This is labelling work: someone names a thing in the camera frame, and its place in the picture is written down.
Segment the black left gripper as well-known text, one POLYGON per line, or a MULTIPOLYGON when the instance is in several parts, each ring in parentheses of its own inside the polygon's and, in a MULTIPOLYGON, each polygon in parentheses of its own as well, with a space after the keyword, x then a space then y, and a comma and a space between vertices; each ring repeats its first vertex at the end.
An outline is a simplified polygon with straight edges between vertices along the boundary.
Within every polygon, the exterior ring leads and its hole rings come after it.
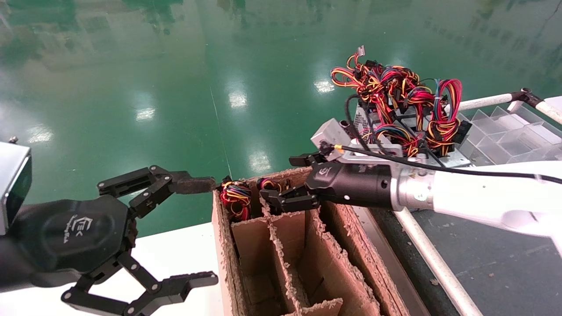
POLYGON ((59 287, 76 282, 61 296, 76 310, 100 316, 150 316, 160 307, 185 302, 195 288, 218 284, 212 271, 158 281, 129 254, 138 234, 134 218, 144 218, 173 194, 211 192, 215 178, 152 165, 103 180, 97 188, 101 197, 94 200, 58 200, 20 208, 10 228, 10 286, 59 287), (129 201, 129 209, 116 199, 134 192, 139 194, 129 201), (90 293, 94 284, 121 268, 145 289, 139 298, 123 302, 90 293))

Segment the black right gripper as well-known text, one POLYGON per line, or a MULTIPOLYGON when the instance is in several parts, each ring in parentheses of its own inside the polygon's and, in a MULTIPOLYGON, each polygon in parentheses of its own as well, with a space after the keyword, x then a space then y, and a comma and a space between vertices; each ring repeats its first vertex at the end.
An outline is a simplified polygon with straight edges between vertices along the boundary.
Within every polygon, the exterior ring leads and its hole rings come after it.
POLYGON ((306 187, 284 191, 259 191, 274 214, 300 212, 319 208, 321 200, 337 204, 390 208, 391 168, 389 165, 346 164, 329 162, 320 152, 289 157, 293 167, 312 170, 306 187))

